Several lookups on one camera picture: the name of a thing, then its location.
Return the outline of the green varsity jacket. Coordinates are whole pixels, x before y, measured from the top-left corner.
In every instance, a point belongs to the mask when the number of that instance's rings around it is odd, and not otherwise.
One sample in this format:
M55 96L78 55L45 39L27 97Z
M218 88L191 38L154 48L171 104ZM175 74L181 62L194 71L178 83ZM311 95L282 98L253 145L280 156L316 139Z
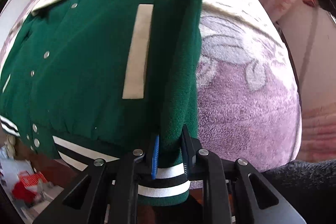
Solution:
M34 0L1 57L1 132L84 170L159 138L141 203L189 195L179 138L198 134L202 0Z

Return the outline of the floral bed blanket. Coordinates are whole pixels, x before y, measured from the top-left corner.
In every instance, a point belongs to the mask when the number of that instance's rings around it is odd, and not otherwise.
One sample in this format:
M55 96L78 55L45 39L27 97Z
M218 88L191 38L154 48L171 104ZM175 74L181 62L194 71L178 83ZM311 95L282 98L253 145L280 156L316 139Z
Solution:
M294 160L301 107L286 45L259 0L203 0L199 139L258 170Z

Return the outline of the pink floral curtain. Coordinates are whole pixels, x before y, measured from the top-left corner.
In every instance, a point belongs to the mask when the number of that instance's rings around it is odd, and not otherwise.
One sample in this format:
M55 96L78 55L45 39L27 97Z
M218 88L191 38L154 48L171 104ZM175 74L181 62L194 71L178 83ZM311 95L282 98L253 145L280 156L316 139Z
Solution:
M295 0L277 21L295 65L302 104L300 160L335 159L335 20Z

